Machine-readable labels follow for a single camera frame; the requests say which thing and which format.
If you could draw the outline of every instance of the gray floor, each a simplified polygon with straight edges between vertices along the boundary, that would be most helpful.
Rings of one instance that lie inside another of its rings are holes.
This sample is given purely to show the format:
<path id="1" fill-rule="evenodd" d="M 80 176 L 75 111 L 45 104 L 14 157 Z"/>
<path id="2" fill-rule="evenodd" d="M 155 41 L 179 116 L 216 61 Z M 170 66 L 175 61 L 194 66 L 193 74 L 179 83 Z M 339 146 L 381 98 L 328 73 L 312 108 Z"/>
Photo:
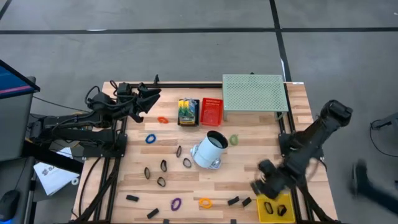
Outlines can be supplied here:
<path id="1" fill-rule="evenodd" d="M 395 0 L 276 4 L 284 28 L 398 26 Z M 263 0 L 13 0 L 0 30 L 273 25 L 269 2 Z M 371 121 L 398 112 L 398 33 L 283 33 L 283 38 L 292 80 L 305 82 L 313 114 L 330 99 L 354 109 L 351 124 L 324 145 L 339 219 L 397 223 L 396 215 L 376 204 L 353 199 L 346 186 L 352 163 L 363 158 L 370 178 L 398 196 L 398 158 L 383 156 L 369 139 Z M 37 77 L 38 97 L 83 109 L 87 90 L 109 79 L 149 81 L 159 74 L 163 81 L 214 81 L 224 73 L 283 73 L 274 33 L 0 35 L 0 46 L 2 60 Z M 32 112 L 72 111 L 34 101 Z M 374 138 L 380 149 L 398 155 L 396 134 L 387 127 Z M 76 188 L 68 187 L 40 202 L 35 222 L 67 221 L 75 194 Z"/>

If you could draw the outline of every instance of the monitor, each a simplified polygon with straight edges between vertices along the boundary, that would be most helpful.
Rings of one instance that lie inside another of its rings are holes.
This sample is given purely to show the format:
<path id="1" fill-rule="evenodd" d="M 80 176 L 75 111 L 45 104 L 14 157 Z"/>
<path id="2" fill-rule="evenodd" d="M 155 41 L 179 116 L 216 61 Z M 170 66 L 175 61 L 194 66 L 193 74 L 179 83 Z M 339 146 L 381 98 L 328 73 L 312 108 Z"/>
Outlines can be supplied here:
<path id="1" fill-rule="evenodd" d="M 40 88 L 25 76 L 0 60 L 0 99 L 40 91 Z"/>

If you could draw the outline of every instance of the wooden tabletop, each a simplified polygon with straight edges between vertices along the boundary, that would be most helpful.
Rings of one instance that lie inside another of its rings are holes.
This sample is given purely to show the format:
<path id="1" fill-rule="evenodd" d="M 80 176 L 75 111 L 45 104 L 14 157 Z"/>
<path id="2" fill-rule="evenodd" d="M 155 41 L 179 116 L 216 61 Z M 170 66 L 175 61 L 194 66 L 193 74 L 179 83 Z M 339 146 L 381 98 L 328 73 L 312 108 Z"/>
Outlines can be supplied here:
<path id="1" fill-rule="evenodd" d="M 305 87 L 302 83 L 287 83 L 290 104 L 297 131 L 304 130 L 313 122 L 308 104 Z M 103 92 L 112 95 L 113 87 L 109 83 L 103 86 Z M 221 126 L 199 126 L 182 128 L 177 125 L 178 100 L 181 98 L 222 99 L 220 88 L 163 88 L 159 101 L 148 114 L 142 113 L 144 122 L 135 123 L 128 119 L 128 145 L 125 157 L 121 160 L 118 186 L 114 201 L 112 223 L 159 223 L 167 218 L 171 223 L 229 223 L 237 219 L 238 223 L 258 223 L 256 196 L 250 188 L 250 181 L 257 177 L 257 163 L 270 159 L 275 164 L 281 160 L 279 143 L 279 125 L 273 113 L 228 113 L 228 121 Z M 170 123 L 160 124 L 158 116 L 165 116 Z M 289 132 L 287 118 L 286 130 Z M 190 149 L 198 144 L 207 131 L 215 130 L 229 138 L 238 134 L 239 144 L 229 146 L 221 156 L 222 164 L 218 170 L 208 170 L 192 165 L 190 169 L 183 166 L 183 158 L 192 160 Z M 146 144 L 148 134 L 155 134 L 157 140 L 153 144 Z M 180 158 L 175 156 L 178 146 L 182 146 Z M 167 161 L 167 172 L 162 172 L 160 162 Z M 81 175 L 80 186 L 76 196 L 73 211 L 77 213 L 83 181 L 95 158 L 85 162 Z M 101 159 L 88 180 L 84 196 L 83 209 L 86 208 L 98 191 L 103 166 Z M 146 180 L 144 168 L 151 171 L 151 178 Z M 310 173 L 315 164 L 307 169 Z M 158 177 L 167 181 L 166 187 L 157 185 Z M 319 166 L 317 173 L 308 183 L 308 188 L 321 208 L 331 216 L 337 218 L 333 199 L 325 168 Z M 138 202 L 126 200 L 126 195 L 139 197 Z M 244 207 L 241 201 L 228 206 L 227 200 L 239 196 L 245 199 L 251 197 L 252 202 Z M 182 206 L 176 212 L 171 211 L 170 202 L 174 198 L 182 199 Z M 199 206 L 199 199 L 210 198 L 213 206 L 205 209 Z M 104 218 L 108 196 L 103 200 L 101 218 Z M 158 208 L 159 213 L 152 219 L 146 215 Z M 302 206 L 303 217 L 306 217 Z"/>

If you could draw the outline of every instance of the red plastic basket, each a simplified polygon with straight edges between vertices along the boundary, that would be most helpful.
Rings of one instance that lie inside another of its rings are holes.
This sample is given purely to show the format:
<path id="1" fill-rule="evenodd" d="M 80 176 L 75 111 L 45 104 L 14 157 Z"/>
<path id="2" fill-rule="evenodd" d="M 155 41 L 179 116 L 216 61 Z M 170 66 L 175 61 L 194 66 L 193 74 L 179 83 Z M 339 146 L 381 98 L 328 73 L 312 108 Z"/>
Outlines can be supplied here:
<path id="1" fill-rule="evenodd" d="M 219 126 L 223 119 L 223 100 L 204 98 L 201 103 L 200 122 L 203 125 Z"/>

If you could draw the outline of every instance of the orange hair tie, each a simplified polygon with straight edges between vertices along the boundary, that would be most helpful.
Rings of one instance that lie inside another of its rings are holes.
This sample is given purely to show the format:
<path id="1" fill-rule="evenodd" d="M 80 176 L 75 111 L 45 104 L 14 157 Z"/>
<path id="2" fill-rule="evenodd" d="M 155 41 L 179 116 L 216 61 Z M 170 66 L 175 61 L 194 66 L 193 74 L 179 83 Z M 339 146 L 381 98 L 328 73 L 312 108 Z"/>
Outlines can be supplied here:
<path id="1" fill-rule="evenodd" d="M 208 205 L 204 205 L 204 204 L 203 204 L 204 201 L 208 202 L 209 204 L 208 204 Z M 202 206 L 203 208 L 211 208 L 211 206 L 212 206 L 211 200 L 208 199 L 208 198 L 201 198 L 201 199 L 199 200 L 199 205 Z"/>
<path id="2" fill-rule="evenodd" d="M 167 124 L 169 122 L 168 119 L 165 117 L 158 117 L 157 120 L 158 120 L 158 122 L 163 123 L 163 124 Z"/>

